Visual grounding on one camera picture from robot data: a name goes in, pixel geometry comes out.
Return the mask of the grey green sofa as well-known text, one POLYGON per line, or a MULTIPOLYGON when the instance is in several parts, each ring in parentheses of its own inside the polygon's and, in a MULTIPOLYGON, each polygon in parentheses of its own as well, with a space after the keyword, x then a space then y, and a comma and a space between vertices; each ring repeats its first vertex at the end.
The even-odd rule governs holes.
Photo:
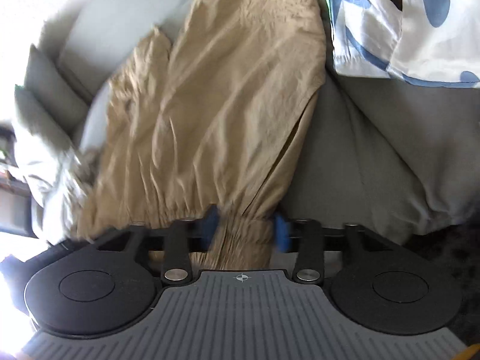
MULTIPOLYGON (((107 77, 151 24, 170 38, 193 0, 91 0, 57 61, 32 49, 20 112, 41 111, 82 156, 106 135, 107 77)), ((326 73, 298 164, 283 175, 286 211, 337 227, 363 224, 395 242, 430 242, 479 220, 479 92, 326 73)))

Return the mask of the grey pillow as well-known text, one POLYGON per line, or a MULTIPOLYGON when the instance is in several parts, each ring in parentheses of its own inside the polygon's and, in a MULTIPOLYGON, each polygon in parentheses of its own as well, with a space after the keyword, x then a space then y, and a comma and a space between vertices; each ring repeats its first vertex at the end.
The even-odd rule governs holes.
POLYGON ((43 106, 24 87, 15 88, 13 127, 17 143, 28 161, 58 158, 72 149, 72 142, 43 106))
POLYGON ((69 135, 84 121, 87 104, 74 92, 55 65, 35 45, 29 49, 24 87, 69 135))

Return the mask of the front grey back pillow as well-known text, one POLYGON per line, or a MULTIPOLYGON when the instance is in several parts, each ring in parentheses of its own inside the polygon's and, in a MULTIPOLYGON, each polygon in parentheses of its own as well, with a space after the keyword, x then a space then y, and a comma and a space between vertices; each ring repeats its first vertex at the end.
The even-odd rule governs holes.
POLYGON ((72 149, 72 142, 43 106, 24 87, 15 88, 13 127, 17 143, 28 161, 58 158, 72 149))

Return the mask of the white grey garment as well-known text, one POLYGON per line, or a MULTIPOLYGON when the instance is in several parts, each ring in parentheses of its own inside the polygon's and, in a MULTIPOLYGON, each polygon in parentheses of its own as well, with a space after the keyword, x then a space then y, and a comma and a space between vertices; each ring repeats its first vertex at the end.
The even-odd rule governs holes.
POLYGON ((15 144, 16 161, 41 208, 41 237, 50 244, 79 239, 77 223, 98 174, 98 150, 81 153, 72 147, 58 158, 29 161, 15 144))

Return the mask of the rear grey back pillow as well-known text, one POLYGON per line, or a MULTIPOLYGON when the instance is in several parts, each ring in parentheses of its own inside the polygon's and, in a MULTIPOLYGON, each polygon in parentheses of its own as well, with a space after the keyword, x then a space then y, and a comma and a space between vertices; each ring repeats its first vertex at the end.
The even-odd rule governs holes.
POLYGON ((84 121, 87 104, 74 92, 55 65, 35 45, 29 49, 24 87, 69 135, 84 121))

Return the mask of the blue green patterned white cloth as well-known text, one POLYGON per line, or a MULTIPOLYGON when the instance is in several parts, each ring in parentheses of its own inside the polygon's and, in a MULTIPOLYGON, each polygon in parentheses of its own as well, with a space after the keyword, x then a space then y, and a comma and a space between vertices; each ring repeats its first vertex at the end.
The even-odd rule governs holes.
POLYGON ((327 6, 337 74, 479 87, 479 0, 327 0, 327 6))

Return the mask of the tan khaki trousers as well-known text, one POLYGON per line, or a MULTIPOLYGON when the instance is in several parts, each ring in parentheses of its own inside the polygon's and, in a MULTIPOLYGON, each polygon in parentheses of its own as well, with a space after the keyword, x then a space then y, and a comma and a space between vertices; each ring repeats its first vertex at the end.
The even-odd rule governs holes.
POLYGON ((193 0, 175 41, 152 29, 110 81, 100 171, 73 236, 220 221, 203 268, 267 267, 326 78, 317 0, 193 0))

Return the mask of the large grey floor cushion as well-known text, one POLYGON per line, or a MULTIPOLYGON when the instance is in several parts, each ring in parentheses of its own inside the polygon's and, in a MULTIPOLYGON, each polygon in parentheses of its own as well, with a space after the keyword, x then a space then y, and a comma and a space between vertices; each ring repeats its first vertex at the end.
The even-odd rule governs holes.
POLYGON ((479 212, 479 92, 329 72, 282 205, 397 243, 466 222, 479 212))

